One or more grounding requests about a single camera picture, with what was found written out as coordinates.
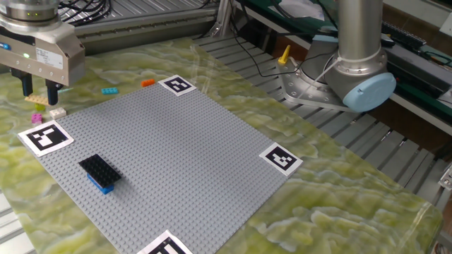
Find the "green marble table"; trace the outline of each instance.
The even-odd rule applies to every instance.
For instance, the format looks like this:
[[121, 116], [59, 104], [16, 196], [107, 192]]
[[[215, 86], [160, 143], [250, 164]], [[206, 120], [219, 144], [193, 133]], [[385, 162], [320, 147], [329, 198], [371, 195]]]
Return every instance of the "green marble table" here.
[[[60, 93], [68, 114], [179, 74], [304, 164], [218, 251], [242, 253], [427, 253], [440, 211], [214, 59], [188, 38], [87, 58], [87, 74]], [[45, 95], [41, 79], [35, 94]], [[120, 95], [102, 95], [117, 87]], [[0, 75], [0, 188], [38, 253], [116, 253], [17, 139], [34, 105]], [[44, 120], [50, 120], [47, 108]]]

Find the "blue end cap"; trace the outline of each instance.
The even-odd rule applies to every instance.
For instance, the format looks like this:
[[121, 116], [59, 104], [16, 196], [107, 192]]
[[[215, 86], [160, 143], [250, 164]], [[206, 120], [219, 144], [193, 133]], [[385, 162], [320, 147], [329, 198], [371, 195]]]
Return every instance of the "blue end cap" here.
[[118, 89], [115, 88], [115, 87], [102, 89], [102, 94], [103, 95], [115, 95], [117, 93], [118, 93]]
[[114, 190], [114, 186], [113, 186], [113, 185], [108, 186], [108, 187], [106, 187], [106, 188], [101, 188], [101, 187], [99, 186], [99, 184], [97, 184], [96, 181], [94, 181], [94, 179], [91, 178], [90, 174], [86, 174], [86, 175], [88, 176], [88, 179], [90, 179], [90, 181], [93, 182], [94, 185], [95, 185], [100, 191], [102, 191], [102, 193], [104, 193], [104, 195], [105, 195], [105, 194], [108, 194], [108, 193], [110, 193], [110, 192], [112, 192], [112, 191]]
[[396, 80], [391, 73], [378, 74], [353, 88], [343, 102], [356, 112], [369, 111], [385, 102], [395, 88]]

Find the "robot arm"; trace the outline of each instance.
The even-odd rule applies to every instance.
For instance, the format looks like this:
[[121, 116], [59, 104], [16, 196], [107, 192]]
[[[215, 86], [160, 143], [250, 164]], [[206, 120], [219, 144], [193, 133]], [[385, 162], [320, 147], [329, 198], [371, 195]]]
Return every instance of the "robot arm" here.
[[31, 75], [45, 78], [49, 104], [85, 75], [85, 48], [58, 15], [59, 0], [0, 0], [0, 64], [33, 93]]
[[343, 103], [369, 111], [386, 101], [396, 88], [387, 72], [381, 48], [382, 0], [339, 0], [339, 50], [325, 80]]

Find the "black and white marker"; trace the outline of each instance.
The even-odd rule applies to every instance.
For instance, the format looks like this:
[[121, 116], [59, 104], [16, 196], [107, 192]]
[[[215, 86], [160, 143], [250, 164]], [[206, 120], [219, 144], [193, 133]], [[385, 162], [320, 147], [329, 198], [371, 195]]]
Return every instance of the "black and white marker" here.
[[56, 121], [41, 124], [18, 135], [38, 157], [73, 142], [73, 138]]
[[176, 236], [166, 230], [137, 254], [193, 254]]
[[176, 96], [184, 95], [196, 89], [194, 85], [179, 75], [174, 75], [170, 78], [161, 80], [159, 81], [159, 84], [173, 92]]
[[272, 164], [277, 170], [286, 176], [292, 174], [303, 161], [283, 148], [277, 143], [273, 143], [269, 148], [263, 151], [259, 157]]

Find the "yellow lever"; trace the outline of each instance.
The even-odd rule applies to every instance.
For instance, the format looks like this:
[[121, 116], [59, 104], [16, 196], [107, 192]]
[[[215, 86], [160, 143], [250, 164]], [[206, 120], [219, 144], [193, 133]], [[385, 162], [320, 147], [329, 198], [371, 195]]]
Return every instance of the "yellow lever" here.
[[278, 63], [280, 64], [286, 64], [287, 59], [289, 58], [289, 52], [290, 52], [290, 45], [285, 48], [284, 54], [279, 58]]

